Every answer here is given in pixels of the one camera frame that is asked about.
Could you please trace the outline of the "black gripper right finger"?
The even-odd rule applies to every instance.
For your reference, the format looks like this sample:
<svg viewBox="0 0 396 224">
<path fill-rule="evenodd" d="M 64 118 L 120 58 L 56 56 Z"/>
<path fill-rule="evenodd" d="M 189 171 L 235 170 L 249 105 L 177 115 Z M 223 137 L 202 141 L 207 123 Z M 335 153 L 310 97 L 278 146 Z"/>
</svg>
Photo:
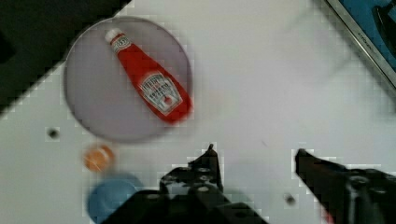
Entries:
<svg viewBox="0 0 396 224">
<path fill-rule="evenodd" d="M 333 224 L 395 224 L 396 180 L 376 169 L 348 169 L 304 149 L 294 157 L 295 173 Z"/>
</svg>

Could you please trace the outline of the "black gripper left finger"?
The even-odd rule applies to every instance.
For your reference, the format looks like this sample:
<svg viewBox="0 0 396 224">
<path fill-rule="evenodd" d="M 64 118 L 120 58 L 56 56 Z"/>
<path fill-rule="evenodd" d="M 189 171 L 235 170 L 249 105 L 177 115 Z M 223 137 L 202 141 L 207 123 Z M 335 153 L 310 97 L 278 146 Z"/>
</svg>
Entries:
<svg viewBox="0 0 396 224">
<path fill-rule="evenodd" d="M 157 190 L 135 193 L 102 224 L 268 224 L 223 193 L 219 156 L 210 145 L 186 167 L 164 175 Z"/>
</svg>

